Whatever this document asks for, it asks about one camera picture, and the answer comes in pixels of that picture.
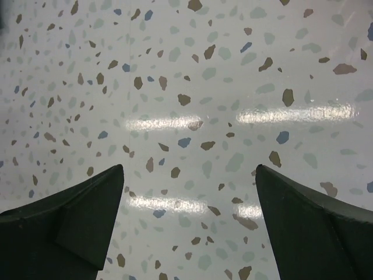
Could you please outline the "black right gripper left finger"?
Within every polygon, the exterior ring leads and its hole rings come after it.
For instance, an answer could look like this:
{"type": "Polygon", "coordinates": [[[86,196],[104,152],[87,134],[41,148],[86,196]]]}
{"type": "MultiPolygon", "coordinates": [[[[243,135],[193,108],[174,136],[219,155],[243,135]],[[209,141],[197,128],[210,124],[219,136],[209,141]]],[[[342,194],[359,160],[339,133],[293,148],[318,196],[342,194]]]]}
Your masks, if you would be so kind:
{"type": "Polygon", "coordinates": [[[96,279],[104,268],[123,186],[119,164],[1,213],[1,279],[96,279]]]}

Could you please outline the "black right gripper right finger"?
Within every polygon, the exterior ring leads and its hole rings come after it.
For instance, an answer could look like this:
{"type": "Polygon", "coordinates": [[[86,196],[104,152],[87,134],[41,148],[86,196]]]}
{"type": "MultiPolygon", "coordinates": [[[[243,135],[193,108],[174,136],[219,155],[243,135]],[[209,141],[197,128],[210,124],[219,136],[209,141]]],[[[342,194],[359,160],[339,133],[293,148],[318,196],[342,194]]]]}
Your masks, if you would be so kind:
{"type": "Polygon", "coordinates": [[[262,164],[255,182],[281,279],[372,279],[372,211],[262,164]]]}

